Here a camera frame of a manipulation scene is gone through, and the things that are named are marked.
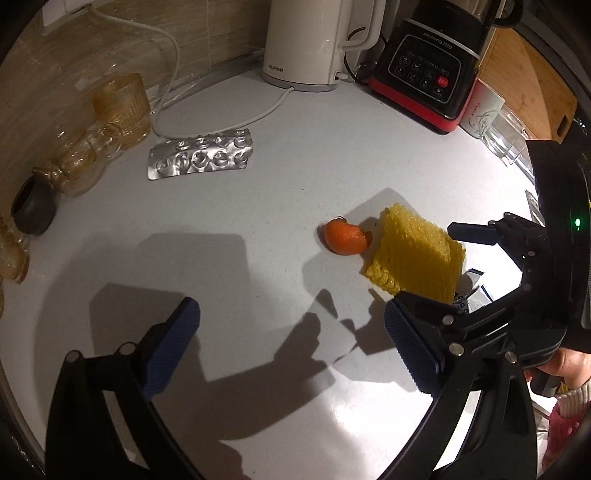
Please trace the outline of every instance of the sponge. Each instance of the sponge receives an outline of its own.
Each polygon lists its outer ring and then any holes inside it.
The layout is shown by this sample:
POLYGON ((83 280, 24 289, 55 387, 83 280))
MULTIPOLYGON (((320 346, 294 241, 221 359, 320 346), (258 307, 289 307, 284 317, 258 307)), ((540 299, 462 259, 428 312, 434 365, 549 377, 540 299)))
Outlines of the sponge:
POLYGON ((382 241, 365 276, 392 295, 404 290, 451 304, 464 247, 398 203, 388 209, 382 227, 382 241))

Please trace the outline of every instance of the black ceramic pot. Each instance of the black ceramic pot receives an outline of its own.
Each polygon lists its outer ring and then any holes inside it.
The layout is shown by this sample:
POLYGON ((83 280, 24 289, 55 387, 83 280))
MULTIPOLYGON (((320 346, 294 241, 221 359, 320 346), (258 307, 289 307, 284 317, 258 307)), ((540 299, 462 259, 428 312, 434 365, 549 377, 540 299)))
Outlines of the black ceramic pot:
POLYGON ((30 177, 12 203, 11 215, 17 228, 29 235, 41 235, 56 215, 56 194, 39 175, 30 177))

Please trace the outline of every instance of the empty blister pack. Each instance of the empty blister pack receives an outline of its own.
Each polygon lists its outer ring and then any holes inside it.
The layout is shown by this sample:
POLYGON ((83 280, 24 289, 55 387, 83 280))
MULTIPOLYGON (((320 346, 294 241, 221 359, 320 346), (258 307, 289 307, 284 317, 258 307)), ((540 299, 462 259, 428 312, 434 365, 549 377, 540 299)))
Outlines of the empty blister pack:
POLYGON ((252 150, 248 129, 169 140, 150 150, 148 178, 158 180, 187 173, 246 168, 252 150))

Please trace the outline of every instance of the blue gripper pad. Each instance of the blue gripper pad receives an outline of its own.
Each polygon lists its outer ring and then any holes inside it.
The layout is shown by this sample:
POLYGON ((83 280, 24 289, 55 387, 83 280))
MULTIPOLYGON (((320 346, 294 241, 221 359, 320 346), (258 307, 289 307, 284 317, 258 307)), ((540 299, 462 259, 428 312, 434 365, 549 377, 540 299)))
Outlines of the blue gripper pad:
POLYGON ((384 325, 417 388, 436 396, 441 390, 439 375, 443 366, 395 300, 386 304, 384 325))
POLYGON ((199 328, 199 304, 185 297, 165 324, 166 331, 145 365, 145 383, 142 389, 149 401, 166 390, 184 351, 199 328))

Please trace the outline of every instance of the glass bottle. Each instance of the glass bottle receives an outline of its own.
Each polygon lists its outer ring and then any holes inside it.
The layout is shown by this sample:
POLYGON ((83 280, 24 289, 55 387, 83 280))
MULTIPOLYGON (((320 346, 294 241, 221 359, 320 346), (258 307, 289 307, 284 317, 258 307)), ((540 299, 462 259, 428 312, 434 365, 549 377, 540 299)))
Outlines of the glass bottle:
POLYGON ((97 130, 72 132, 63 138, 57 156, 48 168, 36 167, 33 172, 44 176, 56 190, 68 197, 88 192, 102 177, 108 159, 121 148, 121 129, 105 124, 97 130))
POLYGON ((29 270, 29 254, 0 217, 0 277, 22 282, 29 270))

